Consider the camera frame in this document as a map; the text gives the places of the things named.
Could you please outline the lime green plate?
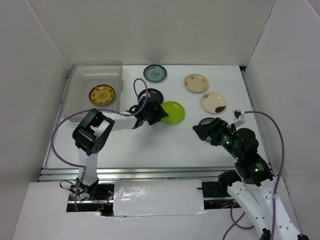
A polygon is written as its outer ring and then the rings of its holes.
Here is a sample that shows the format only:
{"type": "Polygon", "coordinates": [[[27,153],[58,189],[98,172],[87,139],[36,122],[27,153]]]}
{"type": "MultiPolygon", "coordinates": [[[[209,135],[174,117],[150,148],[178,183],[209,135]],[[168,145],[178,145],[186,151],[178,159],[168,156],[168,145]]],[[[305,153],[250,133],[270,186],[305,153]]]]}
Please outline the lime green plate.
{"type": "Polygon", "coordinates": [[[184,107],[176,101],[166,101],[161,104],[163,110],[168,114],[161,121],[166,124],[179,124],[185,117],[184,107]]]}

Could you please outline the yellow patterned plate brown rim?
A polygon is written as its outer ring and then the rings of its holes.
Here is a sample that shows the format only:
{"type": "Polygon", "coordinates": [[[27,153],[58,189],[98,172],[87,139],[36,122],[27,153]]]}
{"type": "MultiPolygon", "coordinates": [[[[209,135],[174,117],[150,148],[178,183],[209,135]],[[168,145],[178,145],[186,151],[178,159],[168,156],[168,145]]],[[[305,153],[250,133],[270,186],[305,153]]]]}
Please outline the yellow patterned plate brown rim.
{"type": "Polygon", "coordinates": [[[116,96],[113,87],[107,84],[101,84],[93,87],[89,92],[89,100],[97,106],[104,106],[111,103],[116,96]]]}

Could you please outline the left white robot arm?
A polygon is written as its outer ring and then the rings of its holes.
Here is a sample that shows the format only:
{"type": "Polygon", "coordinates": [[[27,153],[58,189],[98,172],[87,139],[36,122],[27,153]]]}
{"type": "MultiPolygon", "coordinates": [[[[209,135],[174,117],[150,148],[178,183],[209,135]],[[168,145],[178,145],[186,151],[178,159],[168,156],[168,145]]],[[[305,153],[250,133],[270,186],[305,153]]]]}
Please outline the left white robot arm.
{"type": "Polygon", "coordinates": [[[161,107],[164,97],[159,90],[143,90],[137,99],[138,104],[123,114],[91,109],[72,133],[78,148],[79,163],[85,166],[85,169],[79,170],[76,184],[88,200],[94,199],[99,193],[98,152],[105,146],[111,131],[137,129],[144,122],[151,126],[169,116],[161,107]]]}

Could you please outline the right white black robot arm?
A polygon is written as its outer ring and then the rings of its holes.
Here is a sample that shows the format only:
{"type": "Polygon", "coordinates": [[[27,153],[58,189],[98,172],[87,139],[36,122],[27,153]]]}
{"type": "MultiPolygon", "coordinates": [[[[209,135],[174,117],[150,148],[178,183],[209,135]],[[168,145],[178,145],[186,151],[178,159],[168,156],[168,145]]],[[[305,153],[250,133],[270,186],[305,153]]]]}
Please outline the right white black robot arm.
{"type": "Polygon", "coordinates": [[[231,196],[249,218],[261,240],[306,240],[290,219],[267,162],[258,154],[259,142],[248,128],[236,129],[220,118],[204,118],[194,125],[200,140],[223,147],[234,159],[235,170],[219,175],[217,189],[231,196]]]}

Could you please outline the clear plastic bin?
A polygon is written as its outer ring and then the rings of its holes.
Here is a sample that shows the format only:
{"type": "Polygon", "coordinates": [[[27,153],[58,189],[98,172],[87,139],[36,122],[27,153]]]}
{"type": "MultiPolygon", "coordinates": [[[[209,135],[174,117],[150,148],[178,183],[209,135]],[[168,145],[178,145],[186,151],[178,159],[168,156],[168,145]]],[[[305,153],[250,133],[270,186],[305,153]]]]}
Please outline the clear plastic bin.
{"type": "Polygon", "coordinates": [[[60,117],[92,108],[118,112],[124,85],[122,73],[120,60],[75,62],[68,73],[60,117]]]}

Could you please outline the blue floral plate near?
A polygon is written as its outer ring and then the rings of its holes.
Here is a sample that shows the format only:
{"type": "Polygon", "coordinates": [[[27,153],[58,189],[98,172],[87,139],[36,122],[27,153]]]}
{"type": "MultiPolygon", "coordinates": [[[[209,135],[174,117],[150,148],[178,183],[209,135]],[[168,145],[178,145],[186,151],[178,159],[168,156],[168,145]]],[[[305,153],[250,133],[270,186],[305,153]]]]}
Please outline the blue floral plate near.
{"type": "Polygon", "coordinates": [[[214,120],[215,120],[214,117],[206,117],[206,118],[203,118],[203,119],[198,123],[198,125],[199,125],[199,126],[207,125],[207,124],[212,123],[214,120]]]}

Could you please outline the blue floral plate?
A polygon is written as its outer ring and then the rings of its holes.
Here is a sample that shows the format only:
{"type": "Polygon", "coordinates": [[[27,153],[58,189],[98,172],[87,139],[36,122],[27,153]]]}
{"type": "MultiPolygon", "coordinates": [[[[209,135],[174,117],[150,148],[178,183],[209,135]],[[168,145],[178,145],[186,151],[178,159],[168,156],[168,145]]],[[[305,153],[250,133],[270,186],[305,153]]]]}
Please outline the blue floral plate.
{"type": "Polygon", "coordinates": [[[198,125],[199,125],[199,126],[207,125],[207,124],[212,123],[214,120],[215,120],[214,117],[206,117],[206,118],[203,118],[203,119],[198,123],[198,125]]]}
{"type": "Polygon", "coordinates": [[[144,78],[151,83],[160,83],[167,77],[168,73],[165,67],[158,64],[148,65],[143,70],[144,78]]]}

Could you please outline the black glossy plate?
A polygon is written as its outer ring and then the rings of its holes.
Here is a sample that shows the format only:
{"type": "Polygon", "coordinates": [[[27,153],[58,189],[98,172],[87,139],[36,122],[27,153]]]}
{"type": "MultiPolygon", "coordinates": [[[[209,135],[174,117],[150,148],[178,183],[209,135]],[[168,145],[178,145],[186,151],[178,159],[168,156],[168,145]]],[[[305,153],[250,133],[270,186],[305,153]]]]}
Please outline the black glossy plate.
{"type": "Polygon", "coordinates": [[[137,100],[140,101],[143,97],[151,98],[154,101],[158,101],[160,104],[164,101],[163,94],[155,88],[148,88],[147,90],[144,89],[138,94],[137,100]]]}

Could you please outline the cream plate black patch right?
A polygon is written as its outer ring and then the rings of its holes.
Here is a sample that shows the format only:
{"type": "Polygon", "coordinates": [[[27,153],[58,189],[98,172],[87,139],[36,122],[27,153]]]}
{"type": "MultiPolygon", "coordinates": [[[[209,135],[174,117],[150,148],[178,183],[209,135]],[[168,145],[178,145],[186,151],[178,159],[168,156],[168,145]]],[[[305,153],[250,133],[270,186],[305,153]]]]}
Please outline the cream plate black patch right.
{"type": "Polygon", "coordinates": [[[208,92],[202,95],[200,105],[203,110],[210,114],[220,114],[227,107],[225,98],[216,92],[208,92]]]}

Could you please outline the blue floral plate far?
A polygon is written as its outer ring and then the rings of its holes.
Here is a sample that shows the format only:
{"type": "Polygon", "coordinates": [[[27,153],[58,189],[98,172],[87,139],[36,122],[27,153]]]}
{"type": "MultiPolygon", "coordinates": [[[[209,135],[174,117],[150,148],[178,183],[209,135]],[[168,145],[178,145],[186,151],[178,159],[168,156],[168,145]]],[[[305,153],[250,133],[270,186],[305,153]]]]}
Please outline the blue floral plate far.
{"type": "Polygon", "coordinates": [[[144,78],[151,83],[160,83],[167,77],[168,73],[165,67],[158,64],[148,65],[143,70],[144,78]]]}

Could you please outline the cream plate with floral marks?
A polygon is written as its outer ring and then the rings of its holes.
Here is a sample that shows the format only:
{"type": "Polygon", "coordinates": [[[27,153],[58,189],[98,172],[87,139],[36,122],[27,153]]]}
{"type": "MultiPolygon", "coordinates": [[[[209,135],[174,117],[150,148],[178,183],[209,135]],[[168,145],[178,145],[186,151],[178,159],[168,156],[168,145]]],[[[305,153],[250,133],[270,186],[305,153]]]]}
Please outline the cream plate with floral marks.
{"type": "Polygon", "coordinates": [[[185,88],[192,93],[203,93],[209,88],[209,82],[201,74],[189,74],[184,79],[185,88]]]}

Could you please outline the white cover sheet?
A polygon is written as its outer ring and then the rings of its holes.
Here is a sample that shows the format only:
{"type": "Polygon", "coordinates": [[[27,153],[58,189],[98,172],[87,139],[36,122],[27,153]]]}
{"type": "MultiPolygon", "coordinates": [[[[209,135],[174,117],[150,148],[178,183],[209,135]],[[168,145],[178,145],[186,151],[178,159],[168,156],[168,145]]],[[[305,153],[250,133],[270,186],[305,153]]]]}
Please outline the white cover sheet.
{"type": "Polygon", "coordinates": [[[117,181],[113,192],[113,215],[201,215],[206,212],[201,187],[200,180],[117,181]]]}

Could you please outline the aluminium rail frame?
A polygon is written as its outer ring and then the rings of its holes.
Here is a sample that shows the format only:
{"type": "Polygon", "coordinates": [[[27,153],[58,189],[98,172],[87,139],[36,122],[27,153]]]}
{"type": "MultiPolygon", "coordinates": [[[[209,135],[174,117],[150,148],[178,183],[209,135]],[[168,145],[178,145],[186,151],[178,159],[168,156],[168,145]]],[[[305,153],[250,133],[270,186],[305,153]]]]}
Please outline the aluminium rail frame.
{"type": "Polygon", "coordinates": [[[244,127],[258,132],[243,73],[235,65],[167,65],[167,78],[146,82],[162,92],[165,101],[180,103],[185,116],[179,124],[158,122],[134,130],[113,131],[98,155],[98,177],[102,183],[119,180],[215,181],[219,174],[235,169],[235,159],[222,147],[201,141],[193,126],[210,114],[201,106],[201,94],[188,91],[184,79],[201,74],[208,79],[208,92],[222,95],[225,110],[219,118],[231,122],[234,110],[246,112],[244,127]]]}

